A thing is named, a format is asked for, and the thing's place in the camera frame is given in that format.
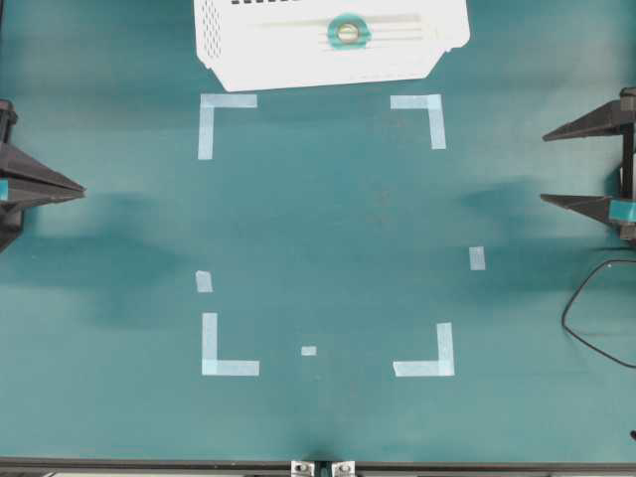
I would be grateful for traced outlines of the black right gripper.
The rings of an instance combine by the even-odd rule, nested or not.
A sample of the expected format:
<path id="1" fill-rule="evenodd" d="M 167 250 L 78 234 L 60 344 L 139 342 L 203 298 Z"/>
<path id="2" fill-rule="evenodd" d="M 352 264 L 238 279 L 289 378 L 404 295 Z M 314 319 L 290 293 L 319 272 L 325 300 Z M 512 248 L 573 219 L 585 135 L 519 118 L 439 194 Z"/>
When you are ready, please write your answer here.
<path id="1" fill-rule="evenodd" d="M 611 100 L 584 116 L 545 134 L 546 142 L 592 136 L 622 137 L 619 199 L 607 196 L 541 194 L 544 202 L 606 225 L 620 225 L 620 237 L 635 246 L 635 87 L 625 87 Z"/>

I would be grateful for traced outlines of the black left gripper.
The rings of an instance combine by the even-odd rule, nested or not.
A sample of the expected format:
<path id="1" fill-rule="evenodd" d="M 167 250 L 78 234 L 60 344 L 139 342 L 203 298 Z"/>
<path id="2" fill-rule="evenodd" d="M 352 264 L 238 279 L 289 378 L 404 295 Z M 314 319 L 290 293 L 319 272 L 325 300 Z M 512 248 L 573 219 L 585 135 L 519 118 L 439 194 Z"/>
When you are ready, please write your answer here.
<path id="1" fill-rule="evenodd" d="M 9 212 L 8 207 L 38 207 L 84 198 L 85 187 L 47 167 L 21 149 L 8 144 L 18 116 L 8 99 L 1 100 L 1 251 L 23 231 L 23 213 Z M 9 179 L 41 183 L 72 191 L 10 191 Z"/>

